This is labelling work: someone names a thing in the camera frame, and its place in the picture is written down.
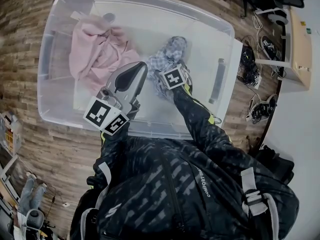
pink cloth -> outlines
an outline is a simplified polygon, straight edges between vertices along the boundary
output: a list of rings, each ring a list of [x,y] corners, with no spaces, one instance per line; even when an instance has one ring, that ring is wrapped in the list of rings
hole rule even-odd
[[[81,19],[72,35],[69,67],[71,75],[96,95],[118,68],[140,61],[132,42],[118,26],[90,15]]]

black jacket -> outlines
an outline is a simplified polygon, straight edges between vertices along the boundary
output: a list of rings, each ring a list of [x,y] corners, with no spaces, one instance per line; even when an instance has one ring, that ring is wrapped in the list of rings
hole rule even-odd
[[[234,147],[212,115],[182,88],[173,92],[194,141],[128,136],[128,123],[114,136],[102,134],[101,157],[87,179],[93,189],[79,202],[70,238],[81,238],[81,216],[100,195],[94,225],[86,225],[91,239],[250,239],[241,171],[253,167],[257,189],[276,203],[283,239],[299,210],[293,191]]]

white strap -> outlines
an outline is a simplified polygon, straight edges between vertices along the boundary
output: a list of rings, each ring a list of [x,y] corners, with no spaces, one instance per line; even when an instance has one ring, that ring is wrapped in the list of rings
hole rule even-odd
[[[255,180],[255,172],[254,172],[254,168],[250,167],[246,170],[243,170],[241,172],[241,180],[242,180],[242,189],[243,192],[246,193],[248,190],[256,190],[256,180]],[[268,207],[261,201],[255,204],[250,205],[250,203],[257,201],[257,200],[261,200],[262,196],[260,194],[260,191],[255,191],[252,193],[248,193],[245,195],[246,200],[247,200],[247,204],[249,204],[248,208],[250,209],[250,212],[252,214],[252,216],[257,216],[260,215],[262,213],[264,213]],[[247,205],[243,204],[242,208],[245,207],[244,212],[248,214],[248,209],[247,209]]]
[[[279,236],[279,215],[278,215],[276,202],[274,198],[268,193],[263,194],[263,197],[265,197],[268,201],[268,206],[269,206],[270,215],[271,215],[273,240],[278,240],[279,239],[278,237]]]
[[[110,185],[106,186],[104,188],[104,190],[102,190],[101,193],[99,194],[98,199],[96,200],[96,203],[95,203],[95,208],[97,210],[99,210],[99,208],[100,208],[100,206],[102,204],[102,201],[104,200],[104,198],[105,198],[105,196],[106,196],[106,194],[108,192],[109,186]]]
[[[86,219],[88,213],[94,208],[86,209],[82,215],[81,215],[81,221],[80,221],[80,233],[81,233],[81,240],[85,240],[86,238]]]
[[[99,164],[99,168],[100,170],[103,172],[105,178],[106,178],[106,182],[108,183],[108,185],[111,182],[111,171],[107,165],[106,162],[103,162],[102,164]]]
[[[246,193],[248,190],[257,189],[253,167],[243,170],[241,172],[241,179],[242,179],[242,189],[244,193]]]

wooden floor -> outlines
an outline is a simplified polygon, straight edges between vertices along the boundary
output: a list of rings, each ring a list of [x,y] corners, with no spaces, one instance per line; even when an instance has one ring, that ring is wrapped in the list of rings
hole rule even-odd
[[[19,155],[26,163],[18,161],[12,170],[12,184],[18,192],[26,180],[30,168],[39,178],[53,186],[42,204],[45,213],[51,206],[48,220],[56,226],[56,232],[66,237],[76,204],[88,189],[86,178],[93,174],[92,165],[100,155],[98,132],[91,132],[42,121],[37,109],[37,73],[39,51],[46,20],[54,0],[0,0],[0,111],[12,110],[23,121],[23,144]],[[256,36],[252,13],[240,19],[240,0],[181,0],[207,10],[230,22],[235,36]],[[263,19],[260,35],[267,35],[280,45],[279,30]],[[275,93],[278,81],[270,77],[271,68],[262,68],[262,83],[257,91],[262,99]],[[246,136],[260,137],[265,122],[253,125],[245,121],[249,100],[253,96],[238,80],[228,107],[223,128],[235,146],[247,150]],[[62,203],[69,202],[67,208]]]

zipper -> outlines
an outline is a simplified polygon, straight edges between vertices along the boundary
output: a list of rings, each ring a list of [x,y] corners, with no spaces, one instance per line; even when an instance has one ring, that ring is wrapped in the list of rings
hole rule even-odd
[[[161,158],[161,162],[162,162],[162,166],[163,166],[164,176],[165,176],[166,181],[168,182],[168,186],[169,186],[169,196],[170,196],[169,198],[171,199],[172,207],[174,210],[174,214],[173,214],[174,226],[180,232],[185,232],[185,223],[184,223],[184,219],[183,219],[183,216],[181,213],[181,209],[180,209],[176,189],[175,189],[175,186],[173,183],[173,179],[171,176],[171,172],[169,169],[170,165],[162,154],[160,154],[160,158]]]
[[[121,240],[121,238],[118,238],[112,234],[109,234],[106,231],[103,231],[101,235],[104,239],[107,239],[107,240]]]

